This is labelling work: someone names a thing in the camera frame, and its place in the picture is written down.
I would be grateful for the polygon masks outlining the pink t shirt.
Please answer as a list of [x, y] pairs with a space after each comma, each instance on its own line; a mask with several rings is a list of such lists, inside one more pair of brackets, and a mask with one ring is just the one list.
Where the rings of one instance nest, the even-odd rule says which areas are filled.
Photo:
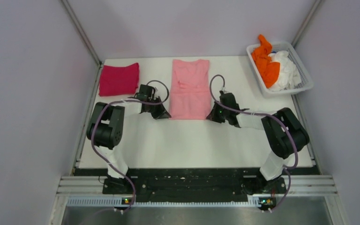
[[210, 61], [172, 61], [169, 113], [172, 120], [205, 120], [211, 110]]

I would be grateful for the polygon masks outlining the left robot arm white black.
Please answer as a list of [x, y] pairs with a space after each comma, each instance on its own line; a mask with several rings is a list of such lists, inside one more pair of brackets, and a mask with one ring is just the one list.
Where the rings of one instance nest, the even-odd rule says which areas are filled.
[[116, 149], [122, 140], [125, 118], [149, 113], [155, 120], [169, 119], [171, 115], [163, 105], [168, 98], [168, 90], [165, 99], [161, 99], [157, 88], [148, 82], [132, 97], [95, 104], [86, 136], [93, 151], [107, 164], [106, 184], [113, 185], [119, 193], [129, 192], [132, 186], [126, 176], [129, 167], [121, 151]]

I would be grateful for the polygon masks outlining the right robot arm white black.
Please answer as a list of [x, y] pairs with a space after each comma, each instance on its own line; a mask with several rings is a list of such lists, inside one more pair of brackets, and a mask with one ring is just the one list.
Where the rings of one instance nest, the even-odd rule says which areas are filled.
[[297, 167], [298, 153], [310, 142], [309, 135], [290, 108], [282, 108], [274, 114], [248, 112], [240, 109], [232, 93], [223, 90], [219, 93], [208, 120], [265, 132], [271, 151], [256, 177], [246, 185], [246, 192], [269, 193], [283, 172]]

